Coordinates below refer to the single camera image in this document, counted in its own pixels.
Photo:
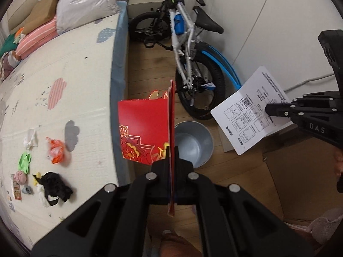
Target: green cloth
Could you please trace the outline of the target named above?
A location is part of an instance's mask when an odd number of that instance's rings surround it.
[[[18,163],[18,171],[23,171],[25,174],[29,172],[29,164],[31,162],[31,155],[24,152]]]
[[[8,38],[5,40],[1,50],[0,50],[0,58],[8,51],[16,50],[18,44],[13,43],[14,41],[14,34],[9,35]]]

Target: power cord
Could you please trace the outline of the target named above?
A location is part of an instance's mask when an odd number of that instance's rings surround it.
[[[292,86],[292,87],[290,87],[290,88],[284,90],[284,92],[285,92],[285,93],[290,92],[290,91],[292,91],[292,90],[294,90],[294,89],[296,89],[296,88],[299,88],[300,86],[305,85],[305,84],[308,83],[308,82],[317,81],[317,80],[324,79],[324,78],[327,78],[327,77],[330,77],[330,76],[333,76],[333,75],[335,75],[335,74],[334,74],[334,73],[329,73],[329,74],[327,74],[327,75],[323,75],[323,76],[319,76],[319,77],[307,79],[307,80],[305,80],[305,81],[303,81],[303,82],[300,82],[300,83],[297,84],[297,85],[294,85],[294,86]]]

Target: water bottle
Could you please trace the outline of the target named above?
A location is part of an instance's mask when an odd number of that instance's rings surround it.
[[[178,11],[176,11],[176,15],[174,17],[174,28],[177,36],[182,35],[185,32],[185,22]]]

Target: das logo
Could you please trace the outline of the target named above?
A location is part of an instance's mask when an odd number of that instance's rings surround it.
[[[325,127],[319,127],[317,125],[314,125],[313,123],[310,123],[310,129],[318,131],[320,133],[325,133]]]

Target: pink pillow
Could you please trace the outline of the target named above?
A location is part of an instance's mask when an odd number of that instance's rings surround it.
[[[57,36],[55,16],[51,21],[43,24],[24,37],[19,43],[15,53],[16,55],[21,56],[23,60],[39,47]]]

